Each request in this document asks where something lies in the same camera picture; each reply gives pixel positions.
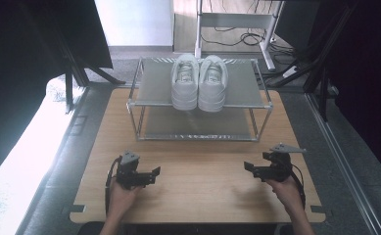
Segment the metal two-tier shoe rack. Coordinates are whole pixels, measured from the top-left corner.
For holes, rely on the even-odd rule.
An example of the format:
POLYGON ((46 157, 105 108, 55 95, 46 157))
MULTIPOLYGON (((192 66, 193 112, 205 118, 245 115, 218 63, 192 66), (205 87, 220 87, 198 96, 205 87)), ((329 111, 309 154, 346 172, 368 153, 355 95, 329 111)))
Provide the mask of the metal two-tier shoe rack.
POLYGON ((230 80, 218 113, 178 111, 171 101, 174 60, 139 61, 126 103, 138 140, 259 141, 273 105, 258 62, 226 59, 230 80))

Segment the metal floor rail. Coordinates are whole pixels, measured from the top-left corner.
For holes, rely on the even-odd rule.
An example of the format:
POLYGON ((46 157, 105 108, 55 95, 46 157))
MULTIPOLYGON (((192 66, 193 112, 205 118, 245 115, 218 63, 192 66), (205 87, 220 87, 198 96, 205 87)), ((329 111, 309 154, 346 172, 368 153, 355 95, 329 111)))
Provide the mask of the metal floor rail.
POLYGON ((312 94, 309 93, 306 93, 305 97, 370 234, 381 235, 380 219, 376 214, 372 204, 369 202, 361 186, 361 183, 357 179, 349 162, 347 161, 346 155, 344 154, 343 149, 340 147, 340 144, 338 143, 331 127, 319 113, 316 99, 312 94))

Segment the black metal stand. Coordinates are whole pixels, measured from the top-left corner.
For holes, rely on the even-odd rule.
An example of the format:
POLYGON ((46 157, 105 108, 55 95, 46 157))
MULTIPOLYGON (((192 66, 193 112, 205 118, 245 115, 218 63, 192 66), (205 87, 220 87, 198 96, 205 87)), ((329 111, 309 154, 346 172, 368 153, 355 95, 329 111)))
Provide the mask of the black metal stand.
POLYGON ((303 91, 305 93, 313 93, 316 88, 319 88, 318 112, 324 121, 327 121, 328 59, 336 41, 358 3, 358 0, 327 1, 336 5, 336 13, 331 17, 330 22, 319 34, 318 38, 306 49, 304 57, 309 58, 310 62, 294 74, 269 85, 270 88, 280 88, 307 73, 309 76, 303 85, 303 91))
POLYGON ((79 83, 81 86, 87 86, 89 83, 89 78, 86 75, 86 72, 84 69, 90 69, 106 79, 107 81, 111 82, 115 85, 124 85, 125 81, 118 80, 115 77, 111 76, 107 72, 101 70, 100 68, 92 66, 90 63, 87 63, 82 57, 75 56, 67 41, 66 38, 63 36, 63 34, 58 30, 57 31, 57 37, 59 40, 59 45, 62 50, 63 59, 64 59, 64 65, 66 66, 65 70, 65 87, 66 87, 66 113, 68 114, 74 107, 73 103, 73 92, 72 92, 72 86, 73 81, 72 79, 75 78, 76 82, 79 83))

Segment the dark curtain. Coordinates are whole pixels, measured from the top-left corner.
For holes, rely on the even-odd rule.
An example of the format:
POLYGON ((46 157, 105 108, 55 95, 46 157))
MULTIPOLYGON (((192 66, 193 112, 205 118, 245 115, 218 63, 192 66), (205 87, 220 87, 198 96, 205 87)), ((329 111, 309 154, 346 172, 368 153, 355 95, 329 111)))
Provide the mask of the dark curtain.
POLYGON ((327 58, 336 105, 381 164, 381 0, 318 0, 316 23, 336 21, 354 6, 327 58))
POLYGON ((0 165, 71 63, 113 66, 95 0, 0 0, 0 165))

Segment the white sneaker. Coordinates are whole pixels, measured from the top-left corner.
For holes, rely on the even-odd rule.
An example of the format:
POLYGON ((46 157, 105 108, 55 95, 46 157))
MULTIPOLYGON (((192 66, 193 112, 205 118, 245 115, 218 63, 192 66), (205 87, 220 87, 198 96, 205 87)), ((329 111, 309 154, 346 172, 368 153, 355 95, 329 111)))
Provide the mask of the white sneaker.
POLYGON ((198 107, 204 112, 221 111, 227 83, 228 71, 223 59, 216 55, 208 56, 200 67, 198 107))
POLYGON ((191 111, 197 107, 199 63, 192 54, 179 56, 171 69, 171 101, 175 109, 191 111))

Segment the person's right hand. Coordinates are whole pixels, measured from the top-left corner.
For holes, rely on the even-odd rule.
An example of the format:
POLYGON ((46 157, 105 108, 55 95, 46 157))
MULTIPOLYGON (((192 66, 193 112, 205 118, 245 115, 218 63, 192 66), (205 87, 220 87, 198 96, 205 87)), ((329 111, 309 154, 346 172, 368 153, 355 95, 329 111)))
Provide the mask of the person's right hand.
POLYGON ((272 192, 276 194, 287 213, 304 212, 300 192, 292 177, 288 177, 283 182, 268 179, 266 183, 272 188, 272 192))

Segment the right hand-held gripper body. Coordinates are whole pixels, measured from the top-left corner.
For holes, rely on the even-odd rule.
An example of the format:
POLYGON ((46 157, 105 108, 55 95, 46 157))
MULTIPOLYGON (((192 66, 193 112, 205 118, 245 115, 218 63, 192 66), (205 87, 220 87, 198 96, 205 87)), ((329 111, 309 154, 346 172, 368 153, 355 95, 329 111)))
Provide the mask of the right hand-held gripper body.
POLYGON ((291 163, 291 153, 305 153, 307 150, 279 143, 270 148, 270 153, 263 152, 262 157, 270 161, 270 166, 259 167, 259 178, 262 182, 268 179, 278 182, 292 176, 297 182, 303 182, 303 174, 297 166, 291 163))

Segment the white desk frame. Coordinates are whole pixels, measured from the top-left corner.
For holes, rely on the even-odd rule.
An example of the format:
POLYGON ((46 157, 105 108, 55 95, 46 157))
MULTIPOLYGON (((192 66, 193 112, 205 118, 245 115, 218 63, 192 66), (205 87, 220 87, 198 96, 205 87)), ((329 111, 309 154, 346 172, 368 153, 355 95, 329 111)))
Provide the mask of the white desk frame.
POLYGON ((265 39, 260 43, 263 59, 269 71, 275 71, 274 62, 268 51, 270 39, 276 28, 283 1, 278 1, 270 15, 204 13, 203 0, 197 2, 197 29, 194 55, 200 59, 202 55, 202 28, 203 27, 236 27, 261 28, 265 30, 265 39))

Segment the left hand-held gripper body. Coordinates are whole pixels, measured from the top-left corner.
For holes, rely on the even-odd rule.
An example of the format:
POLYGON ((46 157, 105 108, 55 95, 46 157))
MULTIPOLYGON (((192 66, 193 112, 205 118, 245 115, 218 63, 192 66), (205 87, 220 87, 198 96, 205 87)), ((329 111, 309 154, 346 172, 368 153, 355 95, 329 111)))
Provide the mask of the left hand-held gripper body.
POLYGON ((150 173, 139 173, 137 167, 139 156, 130 151, 125 151, 120 157, 117 168, 116 179, 124 189, 132 189, 135 186, 146 186, 145 179, 151 176, 150 173))

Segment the white power strip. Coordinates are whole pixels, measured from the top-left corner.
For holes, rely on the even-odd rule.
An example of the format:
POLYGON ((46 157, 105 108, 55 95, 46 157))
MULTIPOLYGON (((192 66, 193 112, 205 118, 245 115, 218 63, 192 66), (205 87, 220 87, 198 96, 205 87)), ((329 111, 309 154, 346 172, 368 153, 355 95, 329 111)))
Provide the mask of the white power strip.
POLYGON ((283 77, 286 78, 290 75, 293 75, 294 73, 298 71, 298 69, 299 69, 298 67, 292 66, 291 68, 289 68, 287 71, 283 73, 283 77))

